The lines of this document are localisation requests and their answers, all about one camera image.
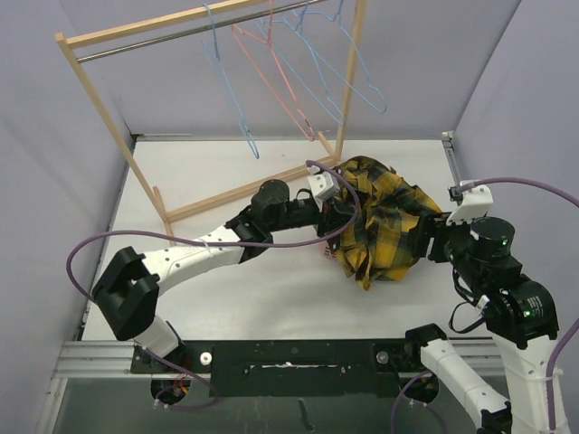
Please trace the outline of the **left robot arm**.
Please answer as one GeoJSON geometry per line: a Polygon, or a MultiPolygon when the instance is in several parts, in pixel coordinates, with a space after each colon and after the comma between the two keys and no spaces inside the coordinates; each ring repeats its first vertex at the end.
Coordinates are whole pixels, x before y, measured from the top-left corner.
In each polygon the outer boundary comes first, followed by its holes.
{"type": "Polygon", "coordinates": [[[258,257],[275,232],[312,226],[320,238],[333,238],[354,217],[356,207],[338,198],[333,176],[311,175],[308,182],[304,199],[291,199],[281,180],[263,183],[239,214],[191,245],[117,251],[91,291],[115,338],[151,350],[152,361],[163,371],[179,368],[185,357],[182,341],[157,314],[157,301],[169,289],[258,257]]]}

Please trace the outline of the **light blue wire hanger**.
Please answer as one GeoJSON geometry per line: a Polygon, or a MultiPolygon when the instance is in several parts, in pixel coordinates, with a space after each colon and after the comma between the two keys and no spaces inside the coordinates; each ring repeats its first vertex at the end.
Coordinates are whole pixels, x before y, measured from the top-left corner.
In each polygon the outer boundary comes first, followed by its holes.
{"type": "Polygon", "coordinates": [[[315,70],[322,85],[323,96],[316,96],[310,89],[309,85],[307,85],[306,82],[297,75],[299,82],[305,87],[306,91],[310,93],[318,105],[329,114],[329,116],[339,126],[344,126],[346,124],[346,114],[349,111],[349,102],[347,102],[347,100],[351,99],[352,96],[361,99],[374,112],[385,114],[388,110],[386,97],[375,85],[370,70],[361,53],[361,38],[364,31],[367,1],[356,1],[352,27],[350,30],[347,30],[344,23],[346,1],[339,1],[337,9],[333,14],[325,13],[321,10],[315,10],[312,8],[313,4],[313,1],[306,1],[303,6],[298,8],[297,12],[292,12],[291,15],[295,18],[293,23],[286,18],[283,18],[280,21],[287,25],[305,45],[314,62],[315,70]],[[349,43],[349,52],[346,72],[339,72],[332,62],[329,61],[315,44],[310,42],[306,37],[305,23],[310,17],[318,17],[329,24],[334,24],[340,33],[347,39],[349,43]],[[345,86],[345,94],[341,105],[338,105],[337,100],[334,98],[329,88],[324,68],[326,68],[345,86]]]}

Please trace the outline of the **pink plastic laundry basket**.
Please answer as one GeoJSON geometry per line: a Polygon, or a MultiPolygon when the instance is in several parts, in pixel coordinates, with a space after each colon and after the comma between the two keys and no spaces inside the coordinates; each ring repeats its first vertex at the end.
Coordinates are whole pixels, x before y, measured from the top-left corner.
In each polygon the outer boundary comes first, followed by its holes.
{"type": "Polygon", "coordinates": [[[325,258],[328,258],[328,259],[336,259],[337,258],[337,254],[327,244],[324,244],[322,246],[322,254],[325,258]]]}

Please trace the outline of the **yellow plaid shirt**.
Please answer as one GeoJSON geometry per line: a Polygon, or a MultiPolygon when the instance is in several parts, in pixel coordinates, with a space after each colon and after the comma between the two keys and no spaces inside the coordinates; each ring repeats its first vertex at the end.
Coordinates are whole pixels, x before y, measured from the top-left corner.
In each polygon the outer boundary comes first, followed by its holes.
{"type": "Polygon", "coordinates": [[[411,230],[419,219],[440,214],[439,205],[417,185],[369,156],[335,167],[360,202],[353,225],[340,234],[336,257],[347,277],[368,291],[375,281],[400,281],[419,258],[411,230]]]}

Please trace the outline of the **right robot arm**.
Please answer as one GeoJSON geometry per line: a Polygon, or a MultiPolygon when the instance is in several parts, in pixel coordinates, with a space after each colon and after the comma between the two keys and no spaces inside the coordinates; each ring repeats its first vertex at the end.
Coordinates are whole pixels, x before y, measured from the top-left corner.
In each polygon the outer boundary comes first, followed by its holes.
{"type": "Polygon", "coordinates": [[[555,301],[526,276],[510,253],[514,227],[496,217],[448,224],[445,213],[411,229],[413,255],[450,263],[456,292],[479,313],[498,348],[508,395],[496,392],[453,348],[435,324],[405,334],[405,363],[426,368],[452,393],[479,433],[567,433],[558,372],[562,343],[555,301]]]}

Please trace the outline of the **pink hanger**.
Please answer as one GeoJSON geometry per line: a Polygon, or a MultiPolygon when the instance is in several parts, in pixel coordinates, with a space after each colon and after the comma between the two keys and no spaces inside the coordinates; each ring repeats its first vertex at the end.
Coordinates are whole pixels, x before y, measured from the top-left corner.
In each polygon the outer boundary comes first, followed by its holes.
{"type": "Polygon", "coordinates": [[[265,29],[250,31],[240,24],[233,24],[233,38],[283,113],[304,138],[313,142],[316,138],[315,131],[300,105],[272,42],[274,3],[268,1],[267,6],[265,29]]]}

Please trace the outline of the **blue hanger of yellow shirt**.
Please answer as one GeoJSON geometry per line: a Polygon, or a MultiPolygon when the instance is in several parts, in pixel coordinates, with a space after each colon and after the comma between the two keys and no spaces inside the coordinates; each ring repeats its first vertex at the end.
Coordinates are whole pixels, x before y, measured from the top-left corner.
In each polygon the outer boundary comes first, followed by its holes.
{"type": "Polygon", "coordinates": [[[208,44],[206,41],[202,41],[205,56],[214,72],[214,75],[218,79],[221,89],[223,90],[223,95],[225,96],[225,99],[232,113],[236,117],[236,124],[240,129],[244,140],[251,150],[253,157],[255,159],[259,159],[261,157],[259,148],[256,144],[253,134],[250,131],[249,124],[246,117],[244,116],[241,104],[237,99],[237,95],[233,89],[229,75],[223,64],[216,34],[216,22],[214,21],[211,7],[208,4],[203,4],[203,8],[207,12],[210,24],[210,32],[212,35],[212,42],[210,44],[208,44]]]}

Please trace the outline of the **blue hanger of white shirt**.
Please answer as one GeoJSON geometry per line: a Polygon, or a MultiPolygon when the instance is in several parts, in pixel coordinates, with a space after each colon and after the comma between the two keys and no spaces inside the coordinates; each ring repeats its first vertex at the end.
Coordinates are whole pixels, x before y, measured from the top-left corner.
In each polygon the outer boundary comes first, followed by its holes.
{"type": "Polygon", "coordinates": [[[279,92],[274,83],[269,81],[269,76],[261,71],[258,63],[254,63],[253,67],[270,90],[271,95],[308,140],[313,139],[316,129],[313,128],[301,107],[298,95],[292,87],[293,83],[299,84],[337,126],[342,127],[346,118],[346,111],[340,108],[332,98],[324,71],[332,72],[339,79],[343,77],[303,34],[304,21],[308,16],[318,15],[329,23],[340,24],[343,5],[339,4],[333,15],[311,10],[309,8],[311,5],[310,1],[299,2],[293,11],[294,20],[291,22],[285,17],[284,12],[277,12],[274,3],[269,1],[265,15],[255,20],[259,33],[255,35],[245,31],[239,32],[239,35],[245,35],[262,46],[263,51],[271,58],[271,69],[278,74],[275,83],[283,86],[282,92],[279,92]],[[282,35],[289,37],[284,42],[286,47],[292,50],[289,56],[286,56],[272,42],[272,32],[277,24],[282,26],[282,35]]]}

